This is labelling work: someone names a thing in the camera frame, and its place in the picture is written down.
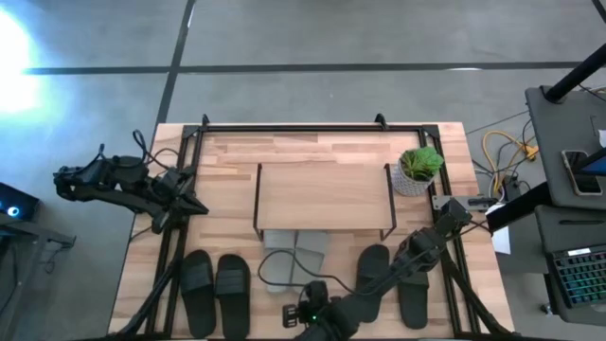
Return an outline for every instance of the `white plant pot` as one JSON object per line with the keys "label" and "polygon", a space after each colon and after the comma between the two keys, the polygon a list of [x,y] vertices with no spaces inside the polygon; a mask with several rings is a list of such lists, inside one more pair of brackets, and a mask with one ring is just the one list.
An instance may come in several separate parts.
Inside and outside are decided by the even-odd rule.
{"label": "white plant pot", "polygon": [[434,176],[429,181],[416,181],[404,173],[401,162],[391,167],[391,185],[401,195],[418,196],[425,193],[425,190],[434,182]]}

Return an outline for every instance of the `wooden board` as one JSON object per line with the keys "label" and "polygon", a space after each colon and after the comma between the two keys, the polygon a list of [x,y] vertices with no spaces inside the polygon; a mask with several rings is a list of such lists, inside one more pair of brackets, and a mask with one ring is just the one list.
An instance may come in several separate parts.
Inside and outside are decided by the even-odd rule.
{"label": "wooden board", "polygon": [[[477,194],[478,188],[462,124],[439,123],[439,129],[453,194]],[[159,125],[153,150],[158,151],[165,147],[178,149],[182,130],[182,124]],[[419,139],[414,133],[205,134],[196,192],[210,212],[207,216],[191,219],[186,249],[187,252],[199,248],[206,250],[215,269],[219,257],[223,254],[238,254],[247,260],[253,276],[249,338],[288,338],[302,330],[281,327],[281,306],[295,303],[297,294],[292,291],[279,295],[269,294],[257,277],[263,255],[261,243],[252,228],[257,163],[291,166],[365,165],[380,168],[385,163],[395,162],[402,151],[418,145]],[[159,160],[174,164],[176,157],[171,153],[162,153]],[[152,173],[159,171],[159,167],[151,165]],[[437,190],[438,193],[441,192],[439,182]],[[394,201],[398,228],[384,242],[392,256],[398,244],[408,234],[423,226],[432,225],[428,196],[395,195]],[[483,217],[478,216],[476,220],[483,220]],[[148,227],[149,224],[149,217],[137,217],[133,233]],[[122,328],[148,295],[153,284],[160,241],[161,236],[146,233],[130,244],[109,326],[110,332]],[[497,320],[506,328],[512,329],[490,235],[477,228],[463,236],[463,241],[473,289]],[[367,246],[377,242],[380,242],[377,231],[331,232],[329,252],[322,273],[333,274],[345,284],[353,286],[355,264],[360,253]],[[403,325],[397,295],[392,290],[383,297],[377,321],[363,324],[355,337],[452,336],[439,266],[429,273],[429,280],[429,324],[426,328],[415,331]],[[346,293],[332,280],[328,281],[328,286],[332,296],[342,296]],[[166,292],[161,301],[158,328],[162,327],[164,321]],[[464,302],[458,291],[457,301],[461,320],[463,325],[467,326]],[[221,315],[219,304],[217,314]],[[180,298],[175,314],[173,337],[191,337]],[[210,337],[223,337],[221,319]]]}
{"label": "wooden board", "polygon": [[387,173],[372,165],[266,164],[259,229],[368,230],[392,226]]}

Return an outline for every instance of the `blue light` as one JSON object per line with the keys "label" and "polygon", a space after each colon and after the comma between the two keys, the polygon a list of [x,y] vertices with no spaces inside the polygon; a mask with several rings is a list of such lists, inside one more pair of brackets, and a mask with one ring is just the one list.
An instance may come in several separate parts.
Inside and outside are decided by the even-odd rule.
{"label": "blue light", "polygon": [[17,215],[19,215],[19,208],[15,207],[15,206],[9,207],[9,209],[7,210],[7,213],[11,217],[16,217]]}

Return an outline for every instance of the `succulent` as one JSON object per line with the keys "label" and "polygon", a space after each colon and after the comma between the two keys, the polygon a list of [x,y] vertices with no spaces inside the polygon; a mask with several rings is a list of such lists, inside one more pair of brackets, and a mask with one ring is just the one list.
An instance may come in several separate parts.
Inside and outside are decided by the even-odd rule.
{"label": "succulent", "polygon": [[423,147],[404,152],[400,157],[404,174],[415,181],[430,181],[444,163],[433,147]]}

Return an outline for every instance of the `yellow cable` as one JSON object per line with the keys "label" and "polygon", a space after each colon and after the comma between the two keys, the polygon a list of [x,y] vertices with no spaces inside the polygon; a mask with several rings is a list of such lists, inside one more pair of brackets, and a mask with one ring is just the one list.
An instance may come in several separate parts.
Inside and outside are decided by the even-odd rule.
{"label": "yellow cable", "polygon": [[[507,166],[507,168],[509,168],[512,164],[513,164],[513,160],[515,159],[515,157],[518,155],[518,153],[520,152],[526,152],[526,157],[533,159],[534,156],[536,155],[536,153],[539,152],[539,148],[538,147],[532,147],[532,146],[528,146],[527,142],[530,142],[534,139],[534,136],[532,136],[527,142],[526,142],[526,147],[525,144],[518,141],[515,137],[505,133],[505,132],[501,132],[501,131],[489,131],[486,132],[484,134],[484,137],[482,138],[482,151],[484,152],[484,155],[486,156],[486,159],[489,161],[490,167],[492,168],[493,172],[497,172],[498,166],[499,165],[495,165],[494,161],[492,161],[492,158],[489,155],[488,152],[488,148],[487,148],[487,143],[488,143],[488,137],[491,135],[501,135],[503,137],[506,137],[508,140],[510,140],[511,142],[515,143],[518,145],[518,150],[516,151],[516,153],[513,155],[513,157],[511,157],[511,160],[509,161],[509,164]],[[501,176],[499,176],[499,178],[497,178],[494,182],[494,186],[493,186],[493,192],[495,195],[498,194],[498,190],[501,188]]]}
{"label": "yellow cable", "polygon": [[[532,136],[531,138],[528,139],[528,141],[526,143],[532,141],[534,138],[535,138],[535,136]],[[527,154],[526,158],[535,156],[539,152],[539,150],[536,148],[537,147],[533,147],[532,149],[533,149],[534,153]],[[503,177],[499,176],[497,181],[494,182],[494,192],[493,193],[496,193],[496,194],[499,193],[499,189],[501,189],[501,187],[503,186],[502,182],[503,182],[503,179],[505,179],[505,173],[508,171],[509,167],[511,167],[511,165],[513,165],[513,160],[515,160],[515,157],[518,156],[518,154],[523,150],[524,150],[524,145],[521,145],[520,148],[518,148],[518,150],[515,152],[515,154],[511,157],[511,159],[509,160],[508,166],[505,167]]]}

